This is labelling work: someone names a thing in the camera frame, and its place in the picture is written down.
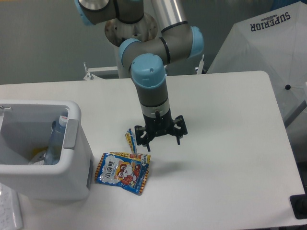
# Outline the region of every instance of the white table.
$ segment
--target white table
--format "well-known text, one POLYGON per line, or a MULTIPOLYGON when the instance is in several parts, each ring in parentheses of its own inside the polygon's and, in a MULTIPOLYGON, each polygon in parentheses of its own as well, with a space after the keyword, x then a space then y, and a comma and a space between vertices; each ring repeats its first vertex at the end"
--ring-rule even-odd
MULTIPOLYGON (((92 184, 77 202, 20 195, 27 230, 252 229, 306 224, 289 196, 304 190, 264 72, 167 77, 172 116, 188 135, 151 142, 141 196, 92 184)), ((144 125, 131 80, 1 85, 2 99, 74 100, 95 156, 127 150, 124 133, 144 125)), ((139 152, 146 153, 145 147, 139 152)))

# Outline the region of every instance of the white plastic container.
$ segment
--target white plastic container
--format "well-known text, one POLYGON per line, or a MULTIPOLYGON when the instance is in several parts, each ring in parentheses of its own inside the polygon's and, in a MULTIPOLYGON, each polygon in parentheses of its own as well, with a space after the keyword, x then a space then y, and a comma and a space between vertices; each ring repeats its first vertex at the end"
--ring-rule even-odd
POLYGON ((86 198, 93 154, 72 101, 0 100, 0 183, 30 198, 86 198), (60 161, 28 165, 33 149, 48 146, 52 122, 67 115, 60 161))

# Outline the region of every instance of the cartoon character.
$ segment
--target cartoon character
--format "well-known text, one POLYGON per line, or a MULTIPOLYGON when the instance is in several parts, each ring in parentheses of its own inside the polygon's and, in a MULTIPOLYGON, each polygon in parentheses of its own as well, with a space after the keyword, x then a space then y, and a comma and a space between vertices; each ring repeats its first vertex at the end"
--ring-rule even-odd
POLYGON ((125 185, 130 184, 134 186, 139 177, 140 169, 141 166, 136 165, 135 162, 130 164, 128 162, 119 161, 114 179, 120 180, 125 185))

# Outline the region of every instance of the light blue joint cap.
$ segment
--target light blue joint cap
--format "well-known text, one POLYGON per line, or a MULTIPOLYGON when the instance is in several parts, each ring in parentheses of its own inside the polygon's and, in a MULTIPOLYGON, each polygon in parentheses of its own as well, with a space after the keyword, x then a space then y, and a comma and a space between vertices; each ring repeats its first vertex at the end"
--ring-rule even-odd
POLYGON ((204 47, 203 36, 199 28, 196 26, 191 26, 193 33, 193 44, 189 58, 200 54, 204 47))
POLYGON ((83 13, 83 11, 82 11, 82 9, 81 9, 81 6, 79 5, 78 0, 75 0, 75 5, 76 5, 76 7, 77 7, 77 10, 78 10, 78 12, 79 12, 79 14, 80 14, 80 17, 81 17, 83 23, 84 23, 85 25, 93 25, 93 23, 91 23, 90 20, 88 20, 88 18, 87 18, 87 17, 85 16, 85 14, 83 13))
POLYGON ((144 89, 155 89, 165 81, 165 68, 161 58, 154 54, 137 56, 131 66, 133 82, 144 89))
POLYGON ((141 42, 141 41, 138 40, 138 39, 135 39, 135 38, 129 38, 129 39, 125 40, 122 44, 120 44, 120 46, 119 46, 119 51, 118 51, 118 55, 119 55, 121 64, 123 64, 123 54, 124 54, 124 52, 125 52, 125 49, 126 49, 131 43, 134 43, 134 42, 141 42))

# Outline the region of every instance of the snack bag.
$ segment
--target snack bag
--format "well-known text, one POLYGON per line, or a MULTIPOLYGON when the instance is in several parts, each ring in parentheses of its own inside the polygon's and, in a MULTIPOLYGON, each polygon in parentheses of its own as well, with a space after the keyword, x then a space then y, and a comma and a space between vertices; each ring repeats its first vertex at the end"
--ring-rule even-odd
POLYGON ((148 176, 150 155, 125 152, 104 153, 95 172, 95 182, 119 186, 141 195, 148 176))
POLYGON ((131 131, 131 128, 125 134, 126 140, 130 146, 131 152, 137 154, 136 150, 136 139, 134 133, 131 131))

